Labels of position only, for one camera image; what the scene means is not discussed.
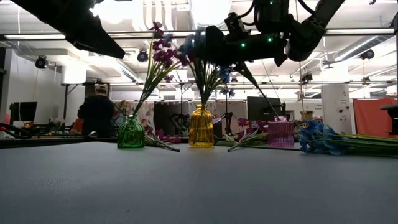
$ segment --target table surface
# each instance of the table surface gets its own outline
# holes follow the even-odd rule
[[[226,147],[0,149],[0,223],[398,223],[398,161]]]

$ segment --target green glass vase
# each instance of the green glass vase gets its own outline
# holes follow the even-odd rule
[[[130,115],[127,121],[119,127],[118,148],[137,149],[145,146],[144,128],[137,121],[137,116]]]

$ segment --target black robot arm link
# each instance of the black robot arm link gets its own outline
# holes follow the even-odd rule
[[[290,37],[285,48],[287,57],[295,62],[306,60],[325,34],[326,26],[345,0],[320,0],[314,13],[302,23],[292,20]]]

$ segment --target computer monitor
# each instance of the computer monitor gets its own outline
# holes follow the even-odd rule
[[[11,121],[34,121],[36,108],[37,102],[11,103]]]
[[[278,115],[282,115],[279,98],[268,98]],[[248,119],[250,121],[273,121],[275,113],[264,97],[248,96]]]

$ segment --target yellow glass vase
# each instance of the yellow glass vase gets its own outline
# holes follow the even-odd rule
[[[197,110],[191,115],[189,145],[197,148],[209,148],[214,145],[213,116],[206,106],[197,105]]]

